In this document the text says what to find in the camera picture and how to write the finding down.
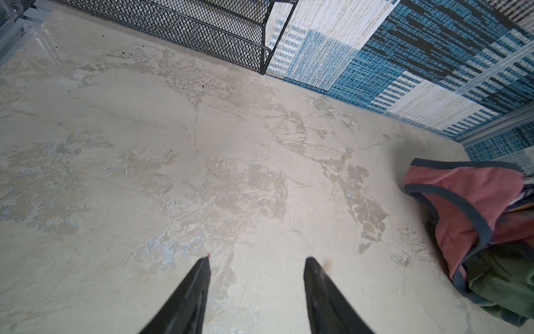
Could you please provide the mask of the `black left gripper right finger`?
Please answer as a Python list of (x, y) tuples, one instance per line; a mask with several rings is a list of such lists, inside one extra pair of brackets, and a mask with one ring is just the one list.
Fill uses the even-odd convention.
[(374, 333), (314, 257), (305, 261), (303, 280), (312, 333)]

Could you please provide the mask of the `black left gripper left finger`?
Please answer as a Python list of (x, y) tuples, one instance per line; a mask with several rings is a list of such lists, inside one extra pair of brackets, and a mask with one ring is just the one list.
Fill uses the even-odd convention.
[(202, 257), (140, 334), (201, 334), (210, 278), (209, 257)]

